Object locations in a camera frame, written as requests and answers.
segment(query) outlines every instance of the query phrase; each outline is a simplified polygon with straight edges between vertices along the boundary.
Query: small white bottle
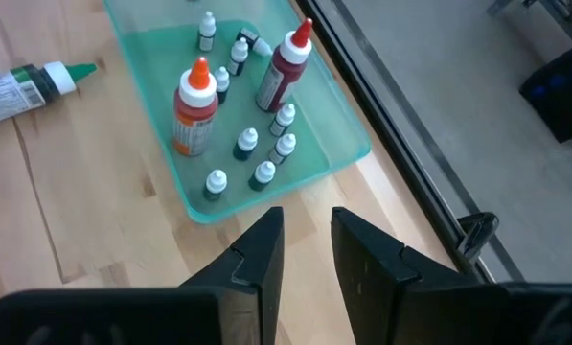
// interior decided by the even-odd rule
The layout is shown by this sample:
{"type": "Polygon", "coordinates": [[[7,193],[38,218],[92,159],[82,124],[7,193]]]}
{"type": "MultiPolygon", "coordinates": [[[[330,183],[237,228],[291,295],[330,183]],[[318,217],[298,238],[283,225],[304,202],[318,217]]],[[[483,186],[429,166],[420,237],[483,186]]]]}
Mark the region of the small white bottle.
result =
{"type": "Polygon", "coordinates": [[[247,60],[247,51],[249,47],[247,46],[247,41],[245,38],[241,38],[235,42],[230,50],[230,61],[228,61],[228,67],[226,69],[233,76],[240,75],[243,71],[243,66],[247,60]]]}
{"type": "Polygon", "coordinates": [[[296,148],[296,135],[289,133],[279,138],[273,150],[268,154],[268,159],[275,165],[283,164],[296,148]]]}
{"type": "Polygon", "coordinates": [[[230,74],[226,71],[226,67],[221,66],[216,70],[217,81],[217,103],[222,104],[226,101],[228,86],[230,86],[230,74]]]}
{"type": "Polygon", "coordinates": [[[226,172],[215,169],[207,176],[203,194],[207,200],[216,201],[226,189],[226,185],[228,185],[226,172]]]}
{"type": "Polygon", "coordinates": [[[249,187],[254,191],[261,192],[273,180],[274,176],[275,165],[272,162],[263,161],[249,178],[249,187]]]}
{"type": "Polygon", "coordinates": [[[240,161],[246,161],[258,145],[258,132],[255,128],[248,128],[240,135],[232,154],[240,161]]]}
{"type": "Polygon", "coordinates": [[[270,45],[257,34],[242,28],[237,34],[237,39],[240,39],[241,37],[245,38],[251,50],[259,55],[263,57],[270,57],[273,55],[273,50],[270,48],[270,45]]]}
{"type": "Polygon", "coordinates": [[[210,11],[206,11],[198,26],[198,49],[211,52],[216,38],[216,19],[210,11]]]}
{"type": "Polygon", "coordinates": [[[294,122],[295,115],[296,109],[294,108],[294,104],[288,103],[282,106],[282,108],[277,112],[277,115],[275,115],[275,119],[270,124],[270,127],[268,128],[270,133],[276,137],[284,135],[284,133],[287,131],[287,128],[294,122]]]}

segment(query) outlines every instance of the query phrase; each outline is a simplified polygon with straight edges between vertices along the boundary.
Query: red glue bottle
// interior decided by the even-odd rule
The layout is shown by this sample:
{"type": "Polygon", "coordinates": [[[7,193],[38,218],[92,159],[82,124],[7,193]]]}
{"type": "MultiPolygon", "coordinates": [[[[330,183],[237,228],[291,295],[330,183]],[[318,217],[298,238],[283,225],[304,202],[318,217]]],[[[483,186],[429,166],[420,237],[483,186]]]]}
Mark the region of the red glue bottle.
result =
{"type": "Polygon", "coordinates": [[[183,72],[174,91],[174,147],[181,154],[199,155],[209,144],[217,111],[217,82],[205,57],[183,72]]]}
{"type": "Polygon", "coordinates": [[[275,49],[256,95],[260,109],[277,112],[292,92],[294,83],[303,75],[312,49],[309,39],[312,23],[311,19],[305,19],[295,32],[287,33],[275,49]]]}

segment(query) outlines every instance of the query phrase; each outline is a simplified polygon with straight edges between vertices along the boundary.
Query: dropper bottle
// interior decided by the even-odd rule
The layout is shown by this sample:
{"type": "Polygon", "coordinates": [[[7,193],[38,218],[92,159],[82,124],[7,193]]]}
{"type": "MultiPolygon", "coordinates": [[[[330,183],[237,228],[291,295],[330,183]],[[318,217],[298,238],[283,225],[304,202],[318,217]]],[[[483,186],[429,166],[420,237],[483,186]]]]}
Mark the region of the dropper bottle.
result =
{"type": "Polygon", "coordinates": [[[94,71],[93,63],[69,66],[56,61],[41,69],[29,64],[0,74],[0,121],[77,90],[77,82],[94,71]]]}

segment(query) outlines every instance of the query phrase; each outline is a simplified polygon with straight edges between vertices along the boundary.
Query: floor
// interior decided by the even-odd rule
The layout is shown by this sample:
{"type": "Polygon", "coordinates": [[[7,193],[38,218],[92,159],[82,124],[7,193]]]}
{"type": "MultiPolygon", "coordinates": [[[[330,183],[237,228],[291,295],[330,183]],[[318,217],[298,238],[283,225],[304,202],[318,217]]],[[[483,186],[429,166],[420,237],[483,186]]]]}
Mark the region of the floor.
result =
{"type": "MultiPolygon", "coordinates": [[[[488,247],[482,259],[491,273],[572,282],[572,142],[556,142],[517,93],[572,46],[568,37],[541,6],[516,1],[494,18],[486,14],[492,1],[364,2],[344,1],[406,98],[391,112],[395,122],[457,217],[473,201],[500,218],[497,237],[515,267],[488,247]],[[470,200],[438,165],[437,149],[470,200]]],[[[390,82],[387,89],[398,94],[390,82]]]]}

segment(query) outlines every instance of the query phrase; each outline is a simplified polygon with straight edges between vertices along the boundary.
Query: green cap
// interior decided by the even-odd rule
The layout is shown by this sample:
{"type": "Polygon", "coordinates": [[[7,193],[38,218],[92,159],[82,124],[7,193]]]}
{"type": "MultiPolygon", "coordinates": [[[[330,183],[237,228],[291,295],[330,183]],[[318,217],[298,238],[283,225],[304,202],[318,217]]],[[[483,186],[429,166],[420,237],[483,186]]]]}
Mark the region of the green cap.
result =
{"type": "Polygon", "coordinates": [[[82,80],[83,78],[96,71],[96,65],[94,63],[82,63],[72,66],[66,65],[66,70],[68,71],[68,74],[71,76],[73,81],[77,83],[77,81],[82,80]]]}

